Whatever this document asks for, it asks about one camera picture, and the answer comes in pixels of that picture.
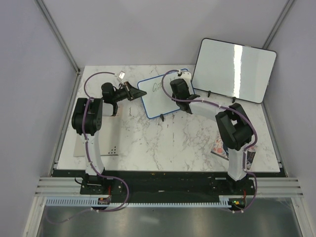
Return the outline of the small blue-framed whiteboard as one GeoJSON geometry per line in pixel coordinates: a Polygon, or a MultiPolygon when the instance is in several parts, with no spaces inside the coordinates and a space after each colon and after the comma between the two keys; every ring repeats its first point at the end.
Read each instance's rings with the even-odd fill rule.
{"type": "MultiPolygon", "coordinates": [[[[178,73],[172,72],[167,76],[159,75],[149,79],[141,80],[137,83],[137,87],[140,90],[147,92],[147,95],[141,97],[142,103],[149,119],[154,119],[160,116],[160,114],[166,115],[180,108],[173,102],[165,93],[172,94],[170,82],[178,79],[178,73]]],[[[192,87],[192,80],[187,81],[189,86],[189,92],[194,94],[192,87]]]]}

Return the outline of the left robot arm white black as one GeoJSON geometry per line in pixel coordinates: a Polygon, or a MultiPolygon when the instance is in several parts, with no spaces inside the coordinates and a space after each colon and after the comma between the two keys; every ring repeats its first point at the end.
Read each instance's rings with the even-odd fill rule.
{"type": "Polygon", "coordinates": [[[118,111],[118,102],[125,99],[133,101],[147,95],[147,92],[124,82],[119,88],[106,82],[101,85],[102,98],[79,98],[72,115],[72,128],[81,137],[85,149],[86,169],[88,176],[100,176],[105,170],[101,160],[99,131],[102,127],[103,105],[108,116],[115,116],[118,111]]]}

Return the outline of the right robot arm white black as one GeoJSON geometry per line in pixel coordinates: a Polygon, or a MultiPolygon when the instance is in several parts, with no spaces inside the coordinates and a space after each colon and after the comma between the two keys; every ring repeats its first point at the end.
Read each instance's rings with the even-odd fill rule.
{"type": "Polygon", "coordinates": [[[170,82],[170,86],[173,101],[180,110],[217,123],[221,140],[229,155],[228,175],[231,179],[226,182],[226,188],[229,193],[238,194],[244,188],[242,179],[246,176],[245,158],[242,153],[254,134],[242,105],[234,103],[222,107],[207,97],[191,94],[184,79],[175,79],[170,82]]]}

